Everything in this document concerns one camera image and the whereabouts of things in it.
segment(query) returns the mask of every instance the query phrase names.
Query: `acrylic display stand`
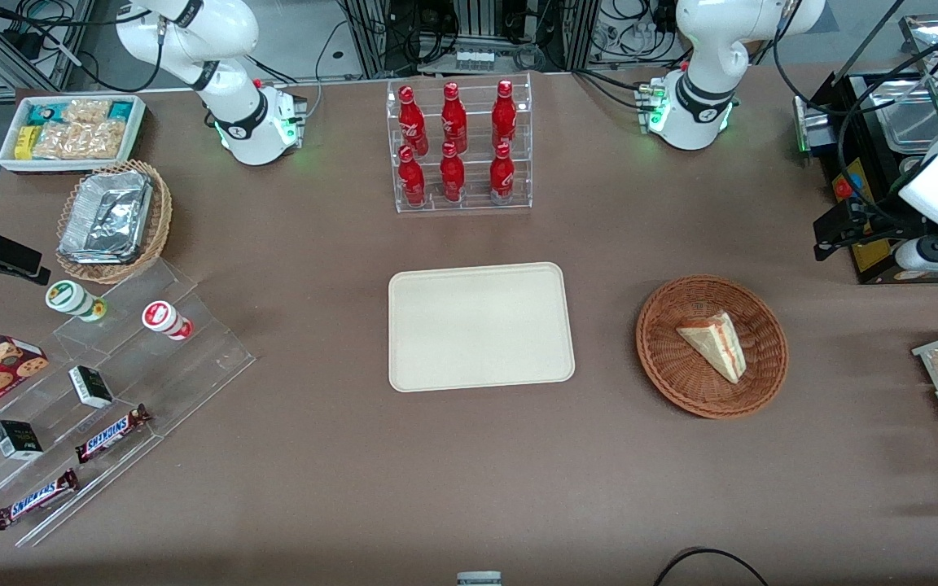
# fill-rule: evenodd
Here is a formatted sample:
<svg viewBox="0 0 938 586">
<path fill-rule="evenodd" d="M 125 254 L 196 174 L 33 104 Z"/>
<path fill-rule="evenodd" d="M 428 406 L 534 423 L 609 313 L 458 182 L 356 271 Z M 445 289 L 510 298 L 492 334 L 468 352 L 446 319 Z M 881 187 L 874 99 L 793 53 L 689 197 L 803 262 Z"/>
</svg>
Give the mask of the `acrylic display stand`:
<svg viewBox="0 0 938 586">
<path fill-rule="evenodd" d="M 516 138 L 511 144 L 510 158 L 516 166 L 513 175 L 513 197 L 505 205 L 491 201 L 491 162 L 494 146 L 491 142 L 491 110 L 497 98 L 498 82 L 509 79 L 513 82 L 513 101 L 516 103 Z M 425 205 L 412 208 L 401 189 L 401 177 L 397 167 L 401 163 L 397 149 L 403 144 L 401 134 L 401 100 L 397 90 L 410 85 L 414 90 L 414 101 L 425 115 L 425 136 L 429 141 L 429 152 L 419 157 L 418 163 L 425 173 Z M 398 212 L 468 212 L 505 210 L 505 208 L 530 208 L 533 202 L 532 160 L 533 126 L 531 77 L 528 75 L 506 75 L 506 77 L 459 77 L 458 93 L 466 107 L 469 123 L 469 148 L 461 154 L 466 169 L 466 193 L 461 203 L 450 203 L 444 198 L 440 179 L 441 147 L 444 130 L 440 112 L 444 107 L 443 85 L 435 79 L 401 79 L 390 81 L 387 86 L 386 122 L 390 133 L 390 164 L 393 168 L 393 193 Z"/>
<path fill-rule="evenodd" d="M 37 381 L 0 401 L 0 419 L 30 423 L 44 449 L 29 462 L 8 460 L 0 452 L 0 508 L 55 481 L 68 468 L 74 468 L 81 484 L 78 492 L 56 498 L 8 527 L 3 534 L 18 539 L 16 546 L 45 539 L 254 362 L 193 290 L 194 283 L 164 260 L 149 264 L 104 294 L 104 319 L 85 323 L 71 318 L 42 341 L 50 366 Z M 141 312 L 153 300 L 174 304 L 194 323 L 194 334 L 174 341 L 147 330 Z M 68 370 L 79 364 L 103 375 L 115 397 L 111 407 L 93 409 L 78 400 Z M 141 403 L 152 420 L 99 457 L 78 464 L 75 446 Z"/>
</svg>

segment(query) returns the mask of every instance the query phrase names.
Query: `red button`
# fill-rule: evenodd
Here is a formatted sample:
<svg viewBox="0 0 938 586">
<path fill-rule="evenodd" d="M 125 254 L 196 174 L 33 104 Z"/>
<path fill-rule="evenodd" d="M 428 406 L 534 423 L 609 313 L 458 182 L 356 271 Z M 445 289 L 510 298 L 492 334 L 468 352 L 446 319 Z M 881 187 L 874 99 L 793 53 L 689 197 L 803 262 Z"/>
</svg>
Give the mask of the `red button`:
<svg viewBox="0 0 938 586">
<path fill-rule="evenodd" d="M 853 188 L 850 188 L 849 183 L 847 183 L 845 179 L 838 177 L 835 179 L 835 195 L 837 195 L 839 199 L 844 199 L 853 195 Z"/>
</svg>

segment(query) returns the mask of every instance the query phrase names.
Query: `floor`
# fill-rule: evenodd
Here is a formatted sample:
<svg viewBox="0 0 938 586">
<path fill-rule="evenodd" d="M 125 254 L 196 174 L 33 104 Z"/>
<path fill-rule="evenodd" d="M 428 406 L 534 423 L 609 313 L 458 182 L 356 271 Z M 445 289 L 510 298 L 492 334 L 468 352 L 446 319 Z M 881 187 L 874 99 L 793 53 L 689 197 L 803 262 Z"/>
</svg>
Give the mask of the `floor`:
<svg viewBox="0 0 938 586">
<path fill-rule="evenodd" d="M 260 44 L 253 56 L 272 69 L 298 81 L 312 81 L 317 74 L 325 81 L 359 77 L 360 66 L 353 51 L 353 39 L 345 26 L 324 47 L 331 30 L 343 21 L 342 10 L 332 0 L 246 0 L 260 23 Z M 111 18 L 126 0 L 101 0 L 93 20 Z M 782 41 L 784 63 L 842 63 L 874 27 L 883 14 L 885 2 L 827 0 L 822 18 L 806 34 Z M 938 12 L 938 0 L 908 0 L 898 15 Z M 859 68 L 885 69 L 886 63 L 898 63 L 902 37 L 896 26 L 898 16 L 890 19 L 864 53 Z M 86 33 L 82 49 L 96 55 L 98 75 L 113 85 L 141 85 L 151 72 L 149 63 L 141 63 L 126 53 L 112 27 L 93 28 Z M 764 66 L 769 66 L 768 59 Z M 252 63 L 246 63 L 254 77 L 271 78 Z M 176 88 L 182 83 L 166 72 L 152 83 L 152 89 Z M 85 75 L 75 74 L 68 88 L 96 90 Z M 0 144 L 11 118 L 11 108 L 0 105 Z"/>
</svg>

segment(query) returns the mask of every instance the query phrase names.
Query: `small black box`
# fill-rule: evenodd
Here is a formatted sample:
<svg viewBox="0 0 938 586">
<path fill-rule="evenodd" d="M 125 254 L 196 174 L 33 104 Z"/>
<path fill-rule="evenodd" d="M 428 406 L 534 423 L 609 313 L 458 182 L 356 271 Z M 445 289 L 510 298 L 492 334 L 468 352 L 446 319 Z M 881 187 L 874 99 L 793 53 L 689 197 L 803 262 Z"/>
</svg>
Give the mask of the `small black box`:
<svg viewBox="0 0 938 586">
<path fill-rule="evenodd" d="M 90 407 L 96 409 L 107 409 L 111 407 L 111 391 L 107 389 L 107 383 L 103 381 L 100 373 L 88 366 L 76 366 L 68 371 L 71 375 L 71 385 L 78 393 L 78 400 Z"/>
<path fill-rule="evenodd" d="M 42 446 L 29 423 L 0 420 L 0 449 L 12 460 L 34 460 L 42 455 Z"/>
</svg>

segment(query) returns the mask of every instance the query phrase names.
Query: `snickers bar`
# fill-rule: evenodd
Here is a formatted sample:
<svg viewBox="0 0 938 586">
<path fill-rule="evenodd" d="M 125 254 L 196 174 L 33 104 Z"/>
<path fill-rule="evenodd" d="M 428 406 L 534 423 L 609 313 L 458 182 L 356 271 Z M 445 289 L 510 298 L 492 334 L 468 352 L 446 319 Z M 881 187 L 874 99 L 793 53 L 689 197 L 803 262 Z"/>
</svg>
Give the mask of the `snickers bar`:
<svg viewBox="0 0 938 586">
<path fill-rule="evenodd" d="M 17 501 L 12 507 L 3 507 L 0 509 L 0 531 L 4 530 L 5 527 L 11 526 L 12 523 L 16 523 L 16 520 L 34 509 L 44 507 L 44 505 L 47 505 L 49 501 L 54 500 L 57 496 L 62 496 L 62 494 L 68 491 L 77 490 L 78 476 L 75 475 L 74 470 L 68 468 L 68 471 L 64 472 L 63 476 L 60 476 L 60 478 L 55 481 L 29 494 L 22 501 Z"/>
<path fill-rule="evenodd" d="M 147 409 L 141 403 L 133 411 L 126 413 L 125 417 L 119 419 L 118 422 L 115 422 L 106 430 L 100 431 L 88 442 L 75 448 L 75 453 L 78 453 L 78 463 L 85 464 L 89 462 L 93 457 L 110 448 L 116 441 L 129 435 L 131 431 L 137 429 L 150 418 L 150 414 L 147 413 Z"/>
</svg>

